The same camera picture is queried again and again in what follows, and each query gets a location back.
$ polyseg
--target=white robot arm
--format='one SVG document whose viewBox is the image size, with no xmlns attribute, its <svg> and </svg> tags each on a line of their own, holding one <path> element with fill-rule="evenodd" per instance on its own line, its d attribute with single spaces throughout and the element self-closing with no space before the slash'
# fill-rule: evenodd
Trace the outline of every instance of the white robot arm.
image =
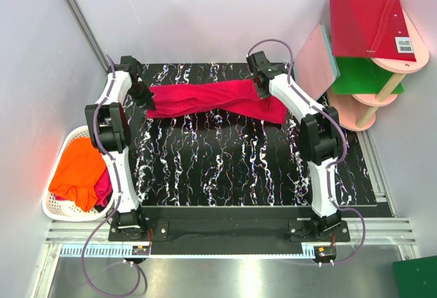
<svg viewBox="0 0 437 298">
<path fill-rule="evenodd" d="M 318 232 L 324 232 L 341 222 L 339 211 L 331 199 L 336 202 L 335 189 L 329 195 L 328 184 L 335 188 L 335 165 L 328 167 L 339 156 L 339 138 L 337 132 L 324 121 L 317 110 L 325 110 L 338 121 L 338 113 L 333 108 L 325 109 L 315 102 L 293 81 L 288 83 L 285 69 L 272 66 L 264 52 L 257 52 L 247 57 L 249 68 L 255 75 L 254 82 L 260 97 L 273 95 L 278 98 L 300 122 L 300 137 L 298 148 L 303 160 L 308 163 L 313 199 L 311 207 L 316 215 Z M 115 159 L 115 166 L 121 184 L 121 203 L 118 208 L 115 225 L 118 230 L 138 228 L 144 230 L 141 224 L 141 207 L 132 183 L 128 162 L 128 145 L 130 144 L 130 129 L 122 109 L 126 95 L 132 96 L 134 102 L 145 109 L 155 109 L 153 93 L 140 80 L 142 67 L 133 57 L 122 57 L 120 64 L 115 66 L 115 76 L 108 74 L 107 84 L 102 96 L 94 105 L 85 108 L 85 115 L 91 142 L 95 148 L 96 135 L 104 148 Z M 102 103 L 98 112 L 98 133 L 94 132 L 93 116 L 96 107 Z M 117 174 L 111 158 L 101 151 L 108 166 L 114 194 Z"/>
<path fill-rule="evenodd" d="M 255 76 L 253 80 L 259 97 L 272 95 L 278 98 L 300 123 L 298 149 L 309 166 L 313 194 L 311 207 L 315 213 L 312 221 L 315 235 L 319 236 L 341 223 L 340 212 L 334 205 L 337 203 L 334 162 L 341 154 L 341 138 L 320 111 L 337 123 L 338 112 L 333 107 L 325 108 L 314 101 L 292 79 L 289 83 L 284 67 L 273 66 L 264 52 L 248 55 L 247 62 Z"/>
<path fill-rule="evenodd" d="M 128 146 L 131 135 L 122 108 L 126 95 L 129 94 L 139 107 L 155 109 L 153 93 L 140 78 L 142 70 L 141 64 L 135 58 L 122 57 L 120 64 L 114 65 L 114 70 L 109 71 L 102 96 L 96 104 L 85 108 L 89 136 L 93 146 L 102 153 L 107 165 L 113 194 L 118 195 L 119 190 L 121 191 L 120 205 L 111 225 L 122 238 L 123 235 L 130 237 L 146 231 L 141 206 L 130 174 Z M 100 108 L 97 111 L 97 124 L 94 124 L 94 114 L 98 106 Z M 97 137 L 104 150 L 97 144 Z"/>
<path fill-rule="evenodd" d="M 324 106 L 315 102 L 308 96 L 295 82 L 290 84 L 287 82 L 287 74 L 280 74 L 270 81 L 268 90 L 276 98 L 278 98 L 298 120 L 299 124 L 302 119 L 308 115 L 316 115 L 318 112 L 308 106 L 308 104 L 292 89 L 294 86 L 305 98 L 311 101 L 312 105 L 318 109 L 324 109 Z M 337 212 L 328 195 L 327 176 L 329 175 L 330 187 L 335 188 L 335 168 L 332 165 L 329 172 L 326 167 L 335 161 L 336 158 L 327 158 L 321 161 L 318 165 L 314 161 L 308 161 L 309 173 L 311 176 L 311 186 L 313 188 L 313 201 L 311 207 L 314 213 L 319 217 L 327 217 Z M 335 190 L 332 192 L 332 197 L 335 199 Z"/>
</svg>

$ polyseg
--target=white sticker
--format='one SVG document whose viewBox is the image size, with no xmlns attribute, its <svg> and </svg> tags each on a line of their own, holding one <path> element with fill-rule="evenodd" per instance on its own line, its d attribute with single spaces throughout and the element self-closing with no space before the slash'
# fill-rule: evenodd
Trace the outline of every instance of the white sticker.
<svg viewBox="0 0 437 298">
<path fill-rule="evenodd" d="M 414 50 L 412 49 L 411 38 L 395 37 L 395 40 L 398 53 L 414 53 Z"/>
</svg>

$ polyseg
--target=red board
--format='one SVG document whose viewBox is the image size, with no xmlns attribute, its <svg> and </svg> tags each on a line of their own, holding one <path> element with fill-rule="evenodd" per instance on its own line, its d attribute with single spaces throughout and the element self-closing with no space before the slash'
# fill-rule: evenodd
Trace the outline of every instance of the red board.
<svg viewBox="0 0 437 298">
<path fill-rule="evenodd" d="M 400 0 L 330 0 L 330 23 L 337 57 L 416 61 L 397 45 L 409 38 Z"/>
</svg>

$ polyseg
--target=plastic basket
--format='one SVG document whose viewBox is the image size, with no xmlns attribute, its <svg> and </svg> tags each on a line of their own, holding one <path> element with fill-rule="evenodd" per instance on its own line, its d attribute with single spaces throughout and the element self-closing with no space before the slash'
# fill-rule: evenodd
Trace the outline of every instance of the plastic basket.
<svg viewBox="0 0 437 298">
<path fill-rule="evenodd" d="M 74 129 L 70 134 L 68 134 L 64 144 L 62 145 L 61 152 L 57 156 L 56 165 L 54 166 L 52 173 L 50 175 L 50 180 L 47 184 L 47 188 L 44 191 L 44 197 L 42 199 L 42 209 L 44 213 L 52 219 L 59 221 L 93 221 L 104 217 L 106 213 L 111 209 L 114 203 L 114 194 L 111 197 L 111 201 L 105 207 L 105 209 L 99 213 L 96 209 L 92 208 L 89 212 L 82 211 L 73 201 L 59 201 L 53 193 L 48 190 L 48 186 L 52 182 L 53 176 L 55 175 L 61 156 L 64 150 L 70 145 L 73 139 L 78 137 L 89 137 L 88 128 L 86 126 L 81 126 Z"/>
</svg>

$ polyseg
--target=green object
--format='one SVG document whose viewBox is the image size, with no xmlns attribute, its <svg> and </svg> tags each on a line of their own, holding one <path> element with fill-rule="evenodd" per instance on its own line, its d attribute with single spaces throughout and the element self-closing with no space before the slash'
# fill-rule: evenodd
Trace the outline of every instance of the green object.
<svg viewBox="0 0 437 298">
<path fill-rule="evenodd" d="M 437 297 L 437 256 L 394 262 L 400 298 Z"/>
<path fill-rule="evenodd" d="M 393 75 L 364 57 L 337 57 L 339 78 L 333 83 L 336 94 L 378 94 Z M 394 94 L 404 92 L 399 84 Z"/>
</svg>

